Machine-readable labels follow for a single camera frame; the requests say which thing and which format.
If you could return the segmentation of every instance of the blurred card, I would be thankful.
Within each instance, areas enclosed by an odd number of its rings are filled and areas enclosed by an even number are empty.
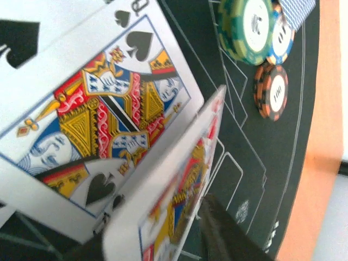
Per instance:
[[[212,96],[144,182],[133,188],[134,195],[105,231],[106,258],[155,261],[179,255],[209,183],[225,92],[223,86]]]
[[[19,70],[103,6],[102,0],[1,1],[1,75]]]
[[[315,0],[279,0],[287,22],[296,31],[315,7]]]

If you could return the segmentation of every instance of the blue poker chip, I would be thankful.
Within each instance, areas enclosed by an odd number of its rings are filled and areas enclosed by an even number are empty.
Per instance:
[[[285,62],[293,46],[295,30],[285,21],[282,8],[279,4],[274,4],[273,10],[274,28],[272,45],[267,55],[270,64],[278,65]]]

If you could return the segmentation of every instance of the dark object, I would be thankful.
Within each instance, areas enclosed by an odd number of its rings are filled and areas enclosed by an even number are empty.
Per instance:
[[[213,195],[200,208],[203,254],[206,261],[272,261],[237,225]]]
[[[17,69],[37,54],[39,25],[36,22],[0,20],[0,46],[11,48],[7,62],[13,68]]]
[[[342,161],[339,167],[338,173],[344,176],[348,176],[348,162]]]
[[[82,246],[76,247],[63,256],[64,261],[104,261],[103,233],[99,233]]]

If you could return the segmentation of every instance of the playing card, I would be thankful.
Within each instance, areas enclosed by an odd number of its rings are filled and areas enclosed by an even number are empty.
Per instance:
[[[280,0],[287,22],[296,31],[315,7],[315,0]]]
[[[155,0],[110,3],[2,81],[0,198],[81,243],[203,104]]]
[[[209,182],[225,92],[223,86],[213,95],[144,182],[132,188],[105,230],[106,259],[177,259]]]
[[[1,74],[16,71],[103,6],[102,0],[1,1]]]

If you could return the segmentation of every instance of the printed white lines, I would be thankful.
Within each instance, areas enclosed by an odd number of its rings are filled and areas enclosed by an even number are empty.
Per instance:
[[[237,183],[237,186],[235,187],[234,191],[233,191],[233,194],[231,196],[231,198],[229,199],[229,202],[227,204],[227,207],[226,207],[226,210],[229,208],[229,205],[231,205],[231,202],[232,202],[232,199],[234,197],[234,194],[235,192],[237,191],[237,188],[239,186],[239,183],[241,181],[241,179],[243,178],[243,170],[242,168],[239,166],[239,164],[237,163],[237,161],[235,161],[235,159],[232,157],[232,155],[229,153],[229,152],[226,152],[226,154],[224,155],[224,158],[225,156],[229,156],[229,158],[233,161],[233,163],[236,165],[236,167],[238,168],[238,170],[240,171],[241,175],[240,175],[240,178],[239,178],[239,181]]]
[[[40,239],[42,244],[39,244],[39,243],[36,243],[36,242],[32,242],[32,241],[27,240],[27,239],[19,238],[19,237],[13,236],[13,235],[8,235],[8,234],[5,234],[5,233],[0,233],[0,239],[11,241],[11,242],[14,242],[16,244],[32,247],[32,248],[35,248],[35,249],[38,249],[38,250],[44,250],[44,251],[47,251],[47,252],[52,252],[52,253],[55,254],[55,256],[59,260],[63,259],[63,256],[61,255],[61,253],[59,253],[58,250],[56,250],[54,248],[54,246],[30,223],[29,220],[26,219],[25,216],[23,216],[20,213],[15,213],[14,215],[16,215],[22,221],[22,223],[38,239]]]
[[[223,73],[225,74],[225,76],[227,76],[227,71],[225,70],[225,66],[223,66]],[[229,102],[231,104],[231,109],[232,109],[232,112],[233,112],[233,115],[235,116],[234,114],[234,108],[233,108],[233,102],[232,102],[232,97],[231,97],[231,91],[229,89],[229,86],[231,85],[231,83],[229,83],[228,81],[226,82],[226,86],[227,86],[227,94],[225,96],[225,100],[227,99],[227,96],[229,97]]]
[[[211,13],[211,15],[212,15],[213,22],[215,23],[214,10],[213,10],[213,6],[212,6],[211,3],[209,3],[209,7],[210,7],[210,13]],[[216,29],[215,29],[215,34],[216,34],[216,39],[217,39],[218,45],[220,46],[220,41],[219,41],[219,38],[218,38],[218,35],[217,35],[218,33],[217,33]],[[246,78],[246,81],[247,81],[246,75],[241,71],[241,69],[240,69],[239,67],[237,67],[237,68],[238,68],[238,70],[244,75],[244,77]],[[255,154],[257,160],[260,162],[262,168],[264,169],[264,175],[265,175],[265,174],[266,174],[266,167],[265,167],[265,165],[264,165],[263,162],[261,161],[259,155],[256,153],[254,147],[251,145],[249,139],[247,138],[247,136],[246,136],[245,133],[243,132],[243,129],[239,126],[239,124],[238,124],[238,122],[236,121],[235,117],[233,116],[231,110],[229,110],[229,112],[231,113],[232,117],[234,118],[236,124],[238,125],[240,131],[242,132],[242,134],[243,134],[243,136],[244,136],[246,142],[247,142],[248,145],[250,146],[252,152]]]
[[[232,81],[230,75],[228,74],[226,67],[223,66],[223,69],[224,69],[224,71],[225,71],[225,73],[226,73],[226,75],[227,75],[227,77],[228,77],[228,79],[229,79],[229,82],[231,83],[231,85],[232,85],[232,87],[233,87],[233,89],[234,89],[235,95],[237,96],[237,98],[238,98],[238,100],[239,100],[239,102],[240,102],[240,106],[242,107],[242,109],[243,109],[243,111],[244,111],[244,113],[245,113],[245,117],[244,117],[244,119],[243,119],[243,122],[240,124],[240,127],[243,128],[243,125],[244,125],[246,119],[248,118],[248,114],[246,113],[246,110],[245,110],[245,108],[244,108],[244,106],[243,106],[243,103],[241,102],[241,100],[240,100],[240,98],[239,98],[239,96],[238,96],[237,90],[236,90],[235,87],[234,87],[233,81]]]
[[[262,184],[262,195],[261,195],[261,197],[260,197],[259,203],[257,204],[256,210],[255,210],[255,212],[254,212],[254,216],[252,216],[252,219],[251,219],[251,221],[250,221],[250,224],[249,224],[249,227],[248,227],[246,233],[249,233],[251,224],[252,224],[253,221],[254,221],[254,218],[255,218],[256,213],[257,213],[257,211],[258,211],[258,209],[259,209],[259,206],[260,206],[260,204],[261,204],[261,200],[262,200],[264,194],[265,194],[265,187],[264,187],[264,184]]]
[[[208,186],[207,186],[207,189],[206,189],[206,193],[205,193],[205,194],[208,193],[208,190],[209,190],[210,187],[212,186],[212,183],[213,183],[213,181],[214,181],[214,179],[215,179],[215,177],[216,177],[216,174],[217,174],[217,172],[218,172],[218,170],[219,170],[219,168],[220,168],[221,159],[222,159],[222,157],[224,156],[223,154],[224,154],[224,152],[225,152],[225,146],[223,145],[223,143],[221,142],[221,140],[220,140],[219,138],[217,138],[217,142],[218,142],[218,143],[221,145],[221,147],[222,147],[222,153],[221,153],[219,159],[218,159],[217,162],[216,162],[216,165],[215,165],[215,167],[214,167],[214,169],[213,169],[212,174],[210,175],[209,183],[208,183]]]
[[[294,147],[293,147],[293,153],[291,155],[289,171],[288,171],[288,175],[287,175],[287,181],[285,183],[283,194],[281,196],[281,200],[279,202],[276,215],[275,215],[274,220],[272,222],[272,228],[270,229],[270,233],[269,233],[268,238],[270,238],[270,236],[271,236],[271,233],[272,233],[272,230],[273,230],[273,225],[276,222],[279,210],[280,210],[282,202],[283,202],[283,198],[284,198],[285,192],[286,192],[286,190],[288,188],[288,183],[289,183],[291,171],[293,169],[293,163],[294,163],[294,159],[295,159],[295,152],[296,152],[296,146],[297,146],[297,137],[299,135],[301,116],[302,116],[303,85],[305,83],[305,68],[306,68],[306,23],[303,23],[303,25],[302,25],[302,68],[301,68],[301,86],[300,86],[300,106],[299,106],[299,114],[298,114],[298,117],[297,117],[297,125],[296,125],[295,138],[294,138]],[[263,249],[266,249],[267,243],[268,242],[266,241]]]
[[[206,69],[205,66],[203,65],[203,63],[202,63],[202,61],[200,60],[200,58],[198,57],[196,51],[195,51],[194,48],[192,47],[192,45],[191,45],[189,39],[186,37],[186,35],[185,35],[183,29],[182,29],[181,26],[179,25],[179,23],[178,23],[178,21],[176,20],[174,14],[172,13],[172,11],[170,10],[170,8],[168,7],[166,1],[165,1],[165,0],[161,0],[161,1],[162,1],[162,3],[163,3],[164,8],[167,10],[167,12],[168,12],[170,18],[173,20],[175,26],[178,28],[179,32],[181,33],[182,37],[184,37],[184,40],[185,40],[186,44],[190,47],[191,51],[193,52],[193,54],[194,54],[195,57],[197,58],[198,62],[199,62],[200,65],[202,66],[204,72],[206,73],[206,75],[208,76],[209,80],[211,81],[212,85],[213,85],[213,86],[215,87],[215,89],[217,90],[218,88],[216,87],[215,83],[213,82],[213,79],[211,78],[211,76],[209,75],[207,69]],[[229,113],[230,113],[230,114],[232,115],[232,117],[234,118],[233,113],[232,113],[230,107],[227,105],[226,101],[224,101],[224,104],[226,105],[226,107],[227,107]]]
[[[265,188],[266,181],[267,181],[267,177],[266,177],[266,175],[263,175],[262,186],[263,186],[264,188]]]
[[[201,260],[202,258],[195,255],[195,254],[191,254],[190,252],[187,252],[187,251],[184,251],[184,250],[181,250],[181,254],[183,256],[187,256],[189,258],[192,258],[193,260]]]
[[[265,247],[265,253],[267,254],[270,250],[269,248],[271,247],[272,245],[272,239],[276,236],[276,232],[277,232],[277,228],[279,227],[279,221],[277,221],[274,226],[273,226],[273,230],[272,230],[272,233],[269,237],[269,240],[267,241],[266,243],[266,247]]]
[[[221,52],[234,64],[234,66],[238,69],[238,71],[244,76],[245,80],[244,80],[244,84],[243,84],[243,88],[242,91],[240,93],[240,99],[242,99],[244,91],[245,91],[245,87],[246,87],[246,83],[248,81],[248,77],[245,75],[245,73],[243,73],[243,71],[239,68],[239,66],[237,65],[237,61],[235,59],[232,59],[230,56],[228,56],[228,54],[225,52],[225,50],[223,48],[220,47]]]
[[[225,64],[224,64],[223,58],[222,58],[222,53],[221,53],[219,34],[218,34],[218,30],[216,28],[216,26],[218,24],[216,23],[214,10],[213,10],[213,6],[212,6],[211,2],[209,2],[209,8],[210,8],[210,15],[212,16],[213,24],[215,25],[215,27],[214,27],[214,30],[215,30],[215,40],[216,40],[216,43],[217,43],[217,45],[219,47],[220,60],[221,60],[222,66],[225,67]],[[223,74],[225,75],[225,82],[226,82],[226,85],[227,85],[229,101],[231,103],[231,111],[232,111],[232,114],[234,115],[234,108],[233,108],[233,103],[232,103],[232,99],[231,99],[231,91],[229,90],[229,85],[228,85],[228,80],[227,80],[227,76],[226,76],[226,71],[225,70],[223,71]]]

